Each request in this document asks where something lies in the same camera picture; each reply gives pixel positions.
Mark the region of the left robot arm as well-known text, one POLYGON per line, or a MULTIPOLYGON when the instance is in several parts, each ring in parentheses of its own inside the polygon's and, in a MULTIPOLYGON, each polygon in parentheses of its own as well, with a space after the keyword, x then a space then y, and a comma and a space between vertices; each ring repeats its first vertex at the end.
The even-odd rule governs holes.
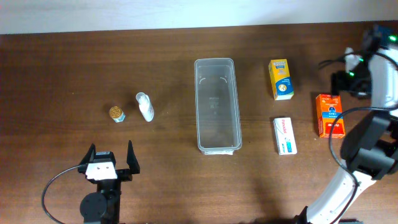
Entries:
POLYGON ((79 163, 78 172, 96 185, 96 192, 86 195, 80 203, 84 223, 119 223, 121 184, 130 182, 141 169, 132 142, 127 146, 127 169, 117 169, 114 153, 96 152, 92 144, 79 163))

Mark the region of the white Panadol box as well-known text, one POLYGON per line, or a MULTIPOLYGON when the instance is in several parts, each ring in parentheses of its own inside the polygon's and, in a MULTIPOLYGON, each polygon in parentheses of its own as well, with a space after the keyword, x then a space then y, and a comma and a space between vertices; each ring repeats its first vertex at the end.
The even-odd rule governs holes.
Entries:
POLYGON ((288 117, 275 118, 273 123, 279 155, 296 154, 297 145, 295 142, 292 120, 288 117))

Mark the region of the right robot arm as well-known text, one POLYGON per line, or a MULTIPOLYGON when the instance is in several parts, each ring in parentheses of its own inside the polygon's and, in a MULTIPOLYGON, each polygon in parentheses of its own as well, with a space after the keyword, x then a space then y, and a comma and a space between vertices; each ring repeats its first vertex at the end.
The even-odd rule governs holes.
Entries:
POLYGON ((337 58, 344 70, 331 76, 331 92, 342 91, 357 98, 370 98, 371 105, 355 107, 344 116, 368 114, 346 134, 340 154, 328 144, 339 168, 324 192, 295 216, 294 223, 341 223, 352 203, 385 175, 397 172, 397 31, 373 25, 363 35, 359 50, 346 49, 337 58))

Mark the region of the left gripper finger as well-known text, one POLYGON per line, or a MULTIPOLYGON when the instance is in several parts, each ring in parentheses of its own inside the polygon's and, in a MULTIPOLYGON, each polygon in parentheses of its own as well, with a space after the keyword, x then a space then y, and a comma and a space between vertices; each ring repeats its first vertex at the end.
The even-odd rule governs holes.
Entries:
POLYGON ((95 154, 96 154, 96 147, 94 144, 91 144, 88 152, 85 154, 85 156, 81 160, 80 165, 88 164, 89 162, 91 162, 94 159, 95 154))
POLYGON ((134 153, 134 148, 131 140, 129 140, 128 142, 126 162, 129 166, 131 174, 139 174, 141 172, 141 168, 134 153))

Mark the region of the yellow blue medicine box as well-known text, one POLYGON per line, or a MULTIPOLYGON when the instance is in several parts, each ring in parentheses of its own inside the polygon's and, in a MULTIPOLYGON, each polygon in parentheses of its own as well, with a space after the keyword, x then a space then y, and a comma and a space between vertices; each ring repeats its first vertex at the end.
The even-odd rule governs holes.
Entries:
POLYGON ((271 60, 268 66, 272 94, 276 101, 290 100, 294 95, 294 88, 286 59, 271 60))

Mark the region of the orange medicine box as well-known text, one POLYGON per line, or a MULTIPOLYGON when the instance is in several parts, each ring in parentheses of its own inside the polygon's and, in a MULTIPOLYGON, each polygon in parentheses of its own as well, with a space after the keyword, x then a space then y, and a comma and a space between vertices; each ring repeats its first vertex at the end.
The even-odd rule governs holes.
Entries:
POLYGON ((342 139, 346 134, 343 118, 337 121, 333 131, 331 131, 334 120, 343 112, 340 96, 319 94, 315 103, 319 137, 328 138, 332 133, 332 138, 342 139))

